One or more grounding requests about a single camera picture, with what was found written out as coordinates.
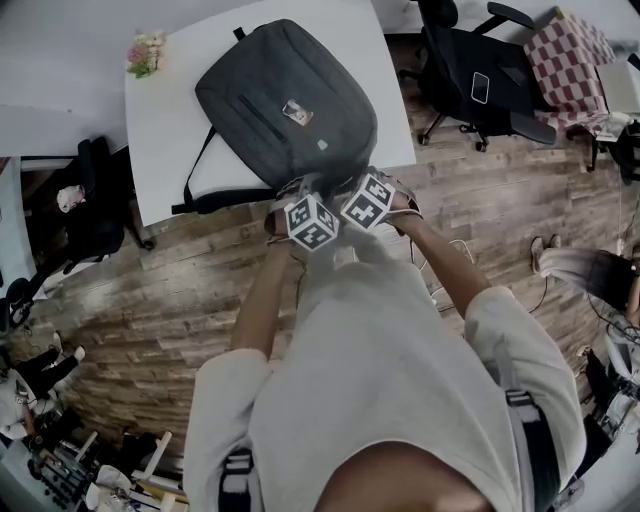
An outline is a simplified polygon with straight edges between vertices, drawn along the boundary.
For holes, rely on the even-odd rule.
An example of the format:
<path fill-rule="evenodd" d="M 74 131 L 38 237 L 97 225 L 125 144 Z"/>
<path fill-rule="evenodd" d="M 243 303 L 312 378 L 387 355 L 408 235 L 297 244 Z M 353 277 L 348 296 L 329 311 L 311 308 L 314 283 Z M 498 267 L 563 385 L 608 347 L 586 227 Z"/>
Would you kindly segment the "rectangular picture badge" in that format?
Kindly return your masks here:
<path fill-rule="evenodd" d="M 312 111 L 304 109 L 293 99 L 286 102 L 281 112 L 300 126 L 308 125 L 314 115 Z"/>

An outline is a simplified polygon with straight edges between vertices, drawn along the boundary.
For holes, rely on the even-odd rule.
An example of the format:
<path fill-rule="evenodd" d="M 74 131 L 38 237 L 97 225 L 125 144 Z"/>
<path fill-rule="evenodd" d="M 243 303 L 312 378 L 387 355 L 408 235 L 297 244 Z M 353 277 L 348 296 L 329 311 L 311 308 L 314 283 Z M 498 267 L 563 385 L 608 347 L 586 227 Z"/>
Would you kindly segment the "person's left forearm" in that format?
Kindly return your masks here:
<path fill-rule="evenodd" d="M 268 246 L 265 259 L 239 309 L 230 351 L 252 349 L 270 359 L 292 247 L 291 241 L 282 240 Z"/>

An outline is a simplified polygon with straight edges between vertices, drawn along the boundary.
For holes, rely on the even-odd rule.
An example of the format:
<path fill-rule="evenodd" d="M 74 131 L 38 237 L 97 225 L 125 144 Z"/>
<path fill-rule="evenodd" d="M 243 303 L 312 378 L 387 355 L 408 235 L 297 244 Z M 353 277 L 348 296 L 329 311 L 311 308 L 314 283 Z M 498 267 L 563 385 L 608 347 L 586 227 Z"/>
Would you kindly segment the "person's light grey shirt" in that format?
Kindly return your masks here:
<path fill-rule="evenodd" d="M 480 292 L 453 332 L 417 267 L 373 237 L 363 260 L 309 262 L 291 344 L 276 366 L 253 348 L 198 370 L 184 450 L 194 512 L 218 512 L 224 459 L 252 451 L 266 512 L 312 512 L 330 477 L 384 442 L 422 449 L 467 477 L 496 512 L 522 512 L 510 409 L 499 365 L 542 410 L 566 484 L 586 451 L 574 376 L 556 342 L 505 287 Z"/>

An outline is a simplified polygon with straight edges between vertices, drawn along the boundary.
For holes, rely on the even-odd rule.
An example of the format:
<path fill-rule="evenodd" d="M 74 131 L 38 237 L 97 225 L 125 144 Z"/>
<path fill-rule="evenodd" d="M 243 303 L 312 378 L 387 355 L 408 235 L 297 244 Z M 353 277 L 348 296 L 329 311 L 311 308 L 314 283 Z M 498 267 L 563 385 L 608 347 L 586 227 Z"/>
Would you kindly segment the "person's right forearm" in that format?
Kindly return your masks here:
<path fill-rule="evenodd" d="M 491 287 L 489 280 L 418 215 L 401 214 L 392 219 L 392 224 L 418 247 L 455 309 L 465 319 L 472 300 Z"/>

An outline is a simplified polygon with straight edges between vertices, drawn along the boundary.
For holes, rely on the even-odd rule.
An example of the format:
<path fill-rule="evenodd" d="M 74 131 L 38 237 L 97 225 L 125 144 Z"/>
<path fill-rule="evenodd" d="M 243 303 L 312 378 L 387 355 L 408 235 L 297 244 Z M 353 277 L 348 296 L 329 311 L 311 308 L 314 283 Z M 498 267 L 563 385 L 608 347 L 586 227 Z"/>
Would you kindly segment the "black mesh office chair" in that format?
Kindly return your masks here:
<path fill-rule="evenodd" d="M 417 135 L 427 145 L 446 118 L 460 121 L 460 131 L 476 133 L 476 150 L 484 152 L 491 136 L 518 135 L 551 145 L 556 129 L 538 120 L 535 112 L 548 106 L 521 45 L 500 41 L 488 33 L 505 22 L 533 31 L 535 23 L 525 13 L 498 2 L 489 2 L 490 18 L 472 31 L 460 30 L 454 0 L 413 0 L 418 4 L 423 27 L 421 40 L 426 60 L 420 72 L 401 70 L 400 78 L 417 82 L 437 117 Z M 490 79 L 486 105 L 474 102 L 471 85 L 474 72 Z"/>

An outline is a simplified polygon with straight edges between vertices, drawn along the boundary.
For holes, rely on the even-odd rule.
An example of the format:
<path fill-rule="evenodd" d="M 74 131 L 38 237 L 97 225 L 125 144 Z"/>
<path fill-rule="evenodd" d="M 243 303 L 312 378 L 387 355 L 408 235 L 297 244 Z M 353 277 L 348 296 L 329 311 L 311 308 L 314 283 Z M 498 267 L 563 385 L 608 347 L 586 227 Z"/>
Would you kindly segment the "white table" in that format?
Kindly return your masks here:
<path fill-rule="evenodd" d="M 245 31 L 291 19 L 318 39 L 358 81 L 378 120 L 371 162 L 379 169 L 416 162 L 404 101 L 382 28 L 370 0 L 263 0 L 217 14 L 168 36 L 161 68 L 125 80 L 132 174 L 144 225 L 171 217 L 189 186 L 196 195 L 261 188 L 220 138 L 203 144 L 210 123 L 194 88 L 204 72 Z"/>

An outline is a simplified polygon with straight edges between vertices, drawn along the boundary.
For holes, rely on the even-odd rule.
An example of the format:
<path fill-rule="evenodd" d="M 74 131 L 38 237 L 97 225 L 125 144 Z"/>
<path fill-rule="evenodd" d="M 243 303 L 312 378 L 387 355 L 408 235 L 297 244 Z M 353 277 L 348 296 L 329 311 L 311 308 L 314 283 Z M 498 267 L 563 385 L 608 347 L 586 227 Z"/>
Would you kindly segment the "pink checkered tablecloth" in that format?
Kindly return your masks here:
<path fill-rule="evenodd" d="M 581 126 L 596 136 L 609 118 L 597 67 L 616 60 L 604 33 L 560 8 L 524 46 L 543 99 L 536 117 L 565 130 Z"/>

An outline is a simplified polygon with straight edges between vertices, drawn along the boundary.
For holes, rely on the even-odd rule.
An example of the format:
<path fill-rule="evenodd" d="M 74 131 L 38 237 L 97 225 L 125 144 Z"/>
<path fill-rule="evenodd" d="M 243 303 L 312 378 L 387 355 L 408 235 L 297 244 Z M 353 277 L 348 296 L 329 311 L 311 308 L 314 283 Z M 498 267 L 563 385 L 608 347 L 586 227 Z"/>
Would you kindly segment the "white-edged smartphone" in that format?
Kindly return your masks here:
<path fill-rule="evenodd" d="M 489 99 L 490 79 L 479 72 L 474 72 L 471 85 L 471 99 L 481 105 L 486 105 Z"/>

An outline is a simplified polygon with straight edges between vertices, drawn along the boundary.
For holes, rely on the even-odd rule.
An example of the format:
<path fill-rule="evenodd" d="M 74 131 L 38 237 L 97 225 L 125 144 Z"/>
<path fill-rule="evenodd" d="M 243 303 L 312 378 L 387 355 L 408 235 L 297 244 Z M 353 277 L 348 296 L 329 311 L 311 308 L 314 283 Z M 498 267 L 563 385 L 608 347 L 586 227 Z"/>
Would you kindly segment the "dark grey backpack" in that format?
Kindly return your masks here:
<path fill-rule="evenodd" d="M 211 123 L 206 138 L 221 137 L 266 186 L 198 198 L 184 189 L 174 215 L 272 199 L 311 173 L 341 185 L 368 167 L 376 146 L 377 118 L 367 95 L 304 28 L 280 19 L 234 34 L 236 43 L 200 78 L 195 96 Z M 282 114 L 290 99 L 314 113 L 308 125 Z"/>

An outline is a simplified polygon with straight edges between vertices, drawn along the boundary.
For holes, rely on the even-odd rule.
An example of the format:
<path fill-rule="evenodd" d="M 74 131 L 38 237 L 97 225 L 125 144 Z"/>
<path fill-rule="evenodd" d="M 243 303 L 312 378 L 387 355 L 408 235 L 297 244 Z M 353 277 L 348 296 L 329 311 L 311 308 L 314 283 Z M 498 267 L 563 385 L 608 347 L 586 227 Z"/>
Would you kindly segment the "white plush toy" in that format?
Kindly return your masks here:
<path fill-rule="evenodd" d="M 67 186 L 60 189 L 56 196 L 58 208 L 62 213 L 69 213 L 85 201 L 85 189 L 82 185 Z"/>

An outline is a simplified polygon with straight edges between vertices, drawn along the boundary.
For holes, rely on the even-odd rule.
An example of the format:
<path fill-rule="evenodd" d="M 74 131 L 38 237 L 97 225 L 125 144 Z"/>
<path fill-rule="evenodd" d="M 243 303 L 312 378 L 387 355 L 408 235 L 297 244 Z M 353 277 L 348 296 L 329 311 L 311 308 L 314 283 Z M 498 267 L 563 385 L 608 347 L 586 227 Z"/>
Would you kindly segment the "small pink flower bouquet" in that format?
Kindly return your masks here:
<path fill-rule="evenodd" d="M 166 34 L 156 31 L 151 34 L 137 32 L 134 43 L 127 51 L 126 71 L 136 79 L 148 77 L 160 68 Z"/>

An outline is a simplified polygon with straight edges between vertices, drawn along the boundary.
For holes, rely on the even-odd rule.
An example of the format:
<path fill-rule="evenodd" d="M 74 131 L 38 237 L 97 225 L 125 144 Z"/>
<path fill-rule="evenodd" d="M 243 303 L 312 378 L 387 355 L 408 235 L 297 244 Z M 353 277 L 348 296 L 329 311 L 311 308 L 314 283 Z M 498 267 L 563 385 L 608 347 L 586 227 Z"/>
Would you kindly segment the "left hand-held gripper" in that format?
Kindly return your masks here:
<path fill-rule="evenodd" d="M 340 221 L 324 205 L 325 184 L 318 173 L 307 174 L 285 185 L 272 203 L 272 241 L 293 241 L 306 251 L 333 242 Z"/>

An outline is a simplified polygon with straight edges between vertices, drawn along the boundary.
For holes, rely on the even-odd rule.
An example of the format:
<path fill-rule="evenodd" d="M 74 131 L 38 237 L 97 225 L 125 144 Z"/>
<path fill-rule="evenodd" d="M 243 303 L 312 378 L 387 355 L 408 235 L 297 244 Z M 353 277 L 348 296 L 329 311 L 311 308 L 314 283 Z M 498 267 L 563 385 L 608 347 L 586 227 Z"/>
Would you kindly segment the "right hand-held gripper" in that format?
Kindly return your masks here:
<path fill-rule="evenodd" d="M 414 193 L 376 168 L 368 168 L 360 177 L 353 193 L 342 203 L 340 215 L 364 232 L 383 223 L 391 224 L 399 216 L 422 218 Z"/>

